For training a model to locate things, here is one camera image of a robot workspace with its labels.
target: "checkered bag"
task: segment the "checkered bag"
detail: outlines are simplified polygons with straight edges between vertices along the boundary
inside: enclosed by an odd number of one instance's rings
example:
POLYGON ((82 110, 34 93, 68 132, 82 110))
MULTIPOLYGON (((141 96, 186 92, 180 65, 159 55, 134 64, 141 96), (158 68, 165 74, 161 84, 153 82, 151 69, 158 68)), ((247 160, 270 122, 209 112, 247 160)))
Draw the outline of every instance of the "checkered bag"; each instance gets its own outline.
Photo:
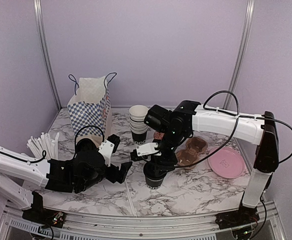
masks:
MULTIPOLYGON (((79 82, 73 75, 68 76, 75 82, 75 95, 67 105, 75 134, 87 125, 94 125, 103 130, 106 138, 110 135, 112 112, 108 84, 116 75, 117 73, 112 72, 101 78, 81 77, 79 82), (110 75, 113 77, 108 82, 107 77, 110 75)), ((82 138, 91 139, 97 146, 102 142, 100 130, 94 127, 80 131, 77 139, 82 138)))

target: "marble table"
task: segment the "marble table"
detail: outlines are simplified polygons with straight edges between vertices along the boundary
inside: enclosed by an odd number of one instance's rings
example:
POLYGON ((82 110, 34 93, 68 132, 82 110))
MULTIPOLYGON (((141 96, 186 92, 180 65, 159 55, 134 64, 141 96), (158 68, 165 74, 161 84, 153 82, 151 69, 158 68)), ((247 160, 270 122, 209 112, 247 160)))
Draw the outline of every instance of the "marble table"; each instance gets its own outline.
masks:
MULTIPOLYGON (((113 108, 112 133, 117 134, 121 143, 112 157, 112 163, 119 166, 130 160, 130 152, 136 148, 131 138, 128 122, 128 109, 113 108)), ((70 125, 67 109, 62 109, 49 133, 59 137, 59 159, 69 160, 74 152, 74 133, 70 125)), ((151 142, 154 131, 148 130, 147 142, 151 142)), ((196 132, 209 144, 206 152, 220 146, 226 136, 209 132, 196 132)), ((228 147, 239 152, 235 142, 228 147)), ((25 182, 24 187, 37 190, 42 196, 45 207, 62 211, 110 215, 110 216, 181 216, 224 211, 238 207, 242 194, 249 181, 249 173, 236 179, 217 176, 207 161, 192 170, 176 169, 167 174, 159 189, 146 186, 143 174, 144 162, 134 162, 125 183, 112 184, 106 179, 79 194, 45 190, 25 182)))

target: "plastic utensil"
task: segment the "plastic utensil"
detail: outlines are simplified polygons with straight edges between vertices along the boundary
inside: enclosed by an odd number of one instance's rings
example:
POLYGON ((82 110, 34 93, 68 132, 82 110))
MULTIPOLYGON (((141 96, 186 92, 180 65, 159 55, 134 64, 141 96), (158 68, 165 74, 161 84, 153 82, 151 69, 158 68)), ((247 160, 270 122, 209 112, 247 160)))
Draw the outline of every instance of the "plastic utensil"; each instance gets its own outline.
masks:
POLYGON ((240 177, 246 166, 242 156, 230 147, 224 147, 213 154, 208 158, 208 163, 215 174, 226 179, 240 177))

